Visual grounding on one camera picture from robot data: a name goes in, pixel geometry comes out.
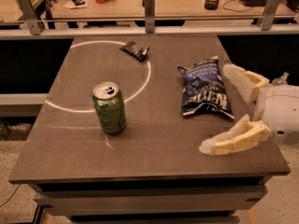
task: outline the metal bracket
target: metal bracket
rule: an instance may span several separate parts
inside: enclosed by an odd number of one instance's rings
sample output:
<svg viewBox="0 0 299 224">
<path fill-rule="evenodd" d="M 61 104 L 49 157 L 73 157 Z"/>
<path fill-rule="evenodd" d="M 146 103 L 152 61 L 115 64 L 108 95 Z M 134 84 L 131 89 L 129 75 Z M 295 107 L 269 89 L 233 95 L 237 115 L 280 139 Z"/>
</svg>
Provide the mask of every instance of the metal bracket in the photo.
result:
<svg viewBox="0 0 299 224">
<path fill-rule="evenodd" d="M 261 27 L 262 31 L 268 31 L 271 29 L 280 1 L 281 0 L 267 0 L 263 15 L 257 23 L 259 27 Z"/>
<path fill-rule="evenodd" d="M 44 25 L 37 18 L 36 12 L 34 11 L 30 0 L 17 0 L 20 9 L 26 19 L 28 29 L 32 35 L 40 35 L 42 30 L 44 30 Z"/>
</svg>

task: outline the wire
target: wire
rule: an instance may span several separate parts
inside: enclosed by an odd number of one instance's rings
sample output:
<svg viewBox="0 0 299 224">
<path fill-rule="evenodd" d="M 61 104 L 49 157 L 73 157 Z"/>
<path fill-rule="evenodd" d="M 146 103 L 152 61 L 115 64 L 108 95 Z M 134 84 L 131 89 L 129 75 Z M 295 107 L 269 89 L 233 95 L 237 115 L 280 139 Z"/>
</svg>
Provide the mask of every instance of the wire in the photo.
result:
<svg viewBox="0 0 299 224">
<path fill-rule="evenodd" d="M 6 203 L 8 203 L 13 198 L 13 196 L 16 194 L 17 190 L 19 189 L 20 185 L 21 184 L 18 185 L 18 187 L 14 190 L 14 192 L 11 194 L 11 196 L 4 203 L 0 204 L 0 208 L 2 206 L 4 206 Z"/>
<path fill-rule="evenodd" d="M 225 5 L 227 5 L 227 4 L 231 3 L 231 2 L 234 2 L 234 1 L 239 1 L 239 3 L 241 3 L 241 0 L 230 0 L 230 1 L 228 1 L 228 2 L 226 2 L 226 3 L 223 4 L 223 6 L 222 6 L 223 9 L 230 10 L 230 11 L 235 11 L 235 12 L 246 12 L 246 11 L 252 10 L 254 8 L 254 7 L 250 7 L 250 8 L 245 9 L 245 10 L 234 10 L 234 9 L 230 9 L 230 8 L 225 7 Z"/>
</svg>

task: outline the black cup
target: black cup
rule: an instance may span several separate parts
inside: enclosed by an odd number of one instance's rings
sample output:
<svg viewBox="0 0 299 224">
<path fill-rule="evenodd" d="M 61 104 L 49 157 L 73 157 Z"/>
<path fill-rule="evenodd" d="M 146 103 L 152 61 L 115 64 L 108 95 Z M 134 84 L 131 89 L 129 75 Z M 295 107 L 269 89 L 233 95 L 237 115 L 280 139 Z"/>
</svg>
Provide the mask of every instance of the black cup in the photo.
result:
<svg viewBox="0 0 299 224">
<path fill-rule="evenodd" d="M 219 0 L 206 0 L 205 9 L 216 10 L 218 7 Z"/>
</svg>

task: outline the blue chip bag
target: blue chip bag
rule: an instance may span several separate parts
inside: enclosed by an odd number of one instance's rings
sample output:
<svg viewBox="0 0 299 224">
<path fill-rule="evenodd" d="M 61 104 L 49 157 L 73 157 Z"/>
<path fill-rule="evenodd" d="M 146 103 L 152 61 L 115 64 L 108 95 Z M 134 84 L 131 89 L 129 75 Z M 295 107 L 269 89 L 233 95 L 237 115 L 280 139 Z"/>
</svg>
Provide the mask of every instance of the blue chip bag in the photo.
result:
<svg viewBox="0 0 299 224">
<path fill-rule="evenodd" d="M 190 69 L 178 66 L 178 71 L 187 82 L 181 104 L 183 116 L 221 113 L 230 119 L 234 118 L 218 59 L 195 63 Z"/>
</svg>

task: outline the green soda can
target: green soda can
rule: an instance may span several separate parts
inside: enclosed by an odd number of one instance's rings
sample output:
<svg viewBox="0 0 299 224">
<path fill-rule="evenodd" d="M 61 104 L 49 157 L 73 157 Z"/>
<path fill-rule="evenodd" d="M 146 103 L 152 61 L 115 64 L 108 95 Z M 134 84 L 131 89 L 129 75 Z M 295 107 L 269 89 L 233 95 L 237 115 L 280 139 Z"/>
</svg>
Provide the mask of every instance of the green soda can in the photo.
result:
<svg viewBox="0 0 299 224">
<path fill-rule="evenodd" d="M 103 82 L 93 89 L 93 103 L 105 133 L 117 134 L 126 126 L 121 90 L 113 82 Z"/>
</svg>

